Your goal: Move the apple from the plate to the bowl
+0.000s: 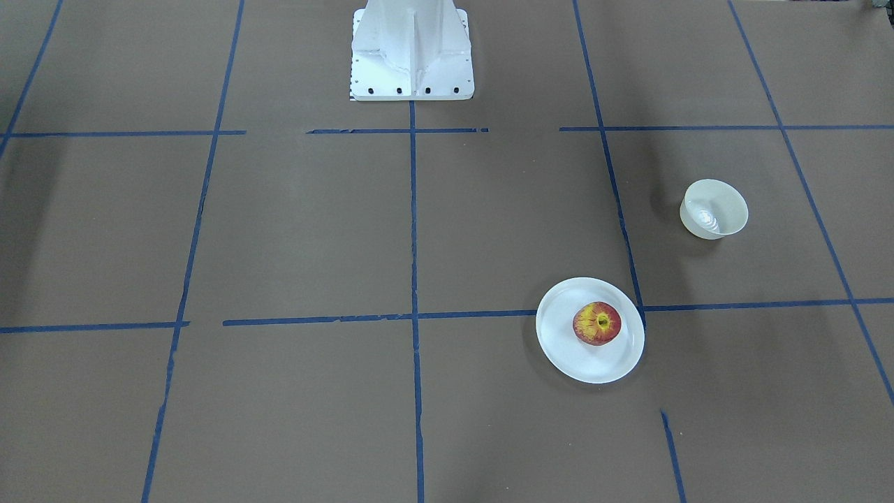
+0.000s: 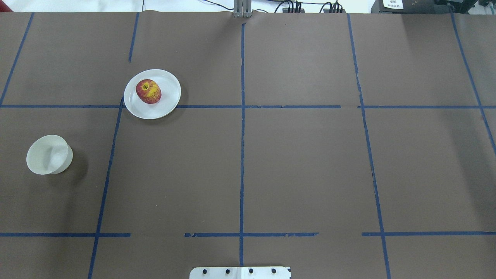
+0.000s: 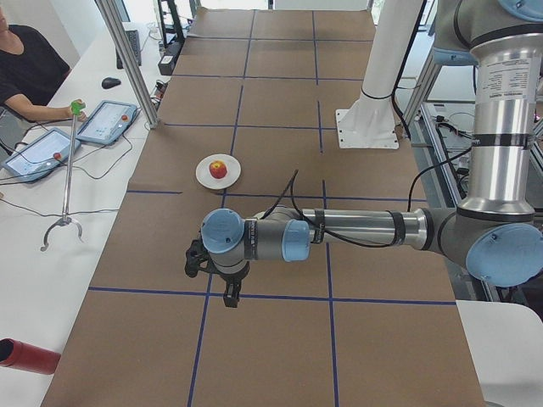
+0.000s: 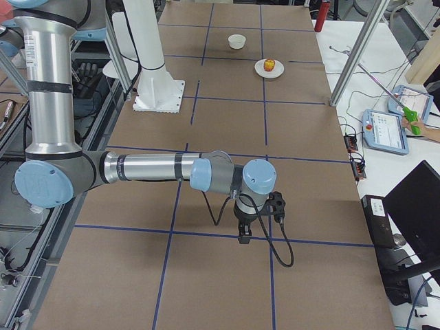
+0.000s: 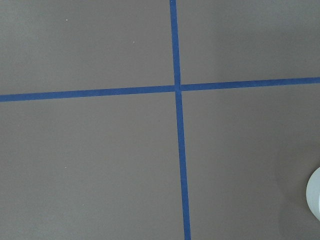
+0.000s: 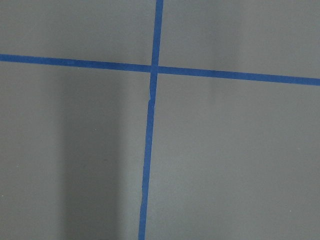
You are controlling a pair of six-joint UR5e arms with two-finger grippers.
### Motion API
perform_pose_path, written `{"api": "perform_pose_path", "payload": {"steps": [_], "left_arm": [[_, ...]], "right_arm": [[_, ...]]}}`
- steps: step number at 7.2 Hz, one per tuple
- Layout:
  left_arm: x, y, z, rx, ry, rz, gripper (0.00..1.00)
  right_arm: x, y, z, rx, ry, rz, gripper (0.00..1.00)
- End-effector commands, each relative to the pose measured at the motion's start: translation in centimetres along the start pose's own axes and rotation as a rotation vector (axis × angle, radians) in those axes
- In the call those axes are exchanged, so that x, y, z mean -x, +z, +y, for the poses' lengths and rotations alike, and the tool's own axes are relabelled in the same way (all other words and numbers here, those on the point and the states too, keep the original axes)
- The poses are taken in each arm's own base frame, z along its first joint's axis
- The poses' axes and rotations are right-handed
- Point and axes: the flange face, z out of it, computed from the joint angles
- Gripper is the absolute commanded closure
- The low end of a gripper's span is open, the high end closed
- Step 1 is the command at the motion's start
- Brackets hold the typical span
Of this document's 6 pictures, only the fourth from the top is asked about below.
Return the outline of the person's hand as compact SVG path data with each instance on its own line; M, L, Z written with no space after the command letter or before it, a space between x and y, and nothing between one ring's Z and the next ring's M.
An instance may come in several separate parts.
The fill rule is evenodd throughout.
M429 129L421 120L408 121L406 118L401 120L402 126L411 131L413 135L418 135L427 138L429 136Z

